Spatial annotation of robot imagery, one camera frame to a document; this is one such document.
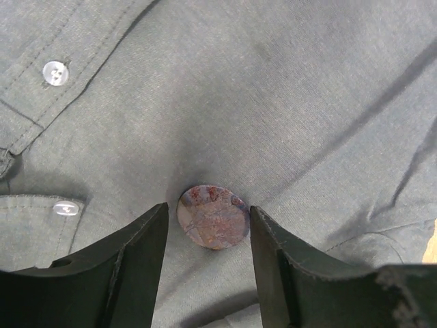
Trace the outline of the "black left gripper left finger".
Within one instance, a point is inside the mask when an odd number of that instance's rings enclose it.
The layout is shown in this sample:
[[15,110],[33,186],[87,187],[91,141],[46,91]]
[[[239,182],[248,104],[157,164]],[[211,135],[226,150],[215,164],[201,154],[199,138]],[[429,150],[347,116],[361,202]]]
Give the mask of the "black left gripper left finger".
[[150,327],[168,229],[157,204],[48,268],[1,272],[1,326]]

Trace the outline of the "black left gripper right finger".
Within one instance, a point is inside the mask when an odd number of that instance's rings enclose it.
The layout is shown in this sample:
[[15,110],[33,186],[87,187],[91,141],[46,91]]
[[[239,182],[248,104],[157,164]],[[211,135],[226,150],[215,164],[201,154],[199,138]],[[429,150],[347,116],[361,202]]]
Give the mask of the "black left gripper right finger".
[[436,265],[366,269],[325,254],[251,207],[264,327],[435,327]]

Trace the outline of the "round red-blue brooch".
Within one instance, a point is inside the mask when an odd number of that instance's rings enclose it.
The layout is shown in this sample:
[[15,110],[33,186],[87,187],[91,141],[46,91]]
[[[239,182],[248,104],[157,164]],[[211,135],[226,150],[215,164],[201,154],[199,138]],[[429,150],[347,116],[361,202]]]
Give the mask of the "round red-blue brooch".
[[185,235],[207,249],[233,247],[250,230],[249,207],[229,189],[210,184],[185,191],[178,200],[176,215]]

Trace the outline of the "grey button-up shirt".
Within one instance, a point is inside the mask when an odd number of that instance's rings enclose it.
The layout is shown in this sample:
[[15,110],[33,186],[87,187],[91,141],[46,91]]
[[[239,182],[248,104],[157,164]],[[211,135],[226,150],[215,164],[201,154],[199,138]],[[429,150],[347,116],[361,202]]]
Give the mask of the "grey button-up shirt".
[[1,2],[3,270],[200,184],[345,262],[422,261],[436,2]]

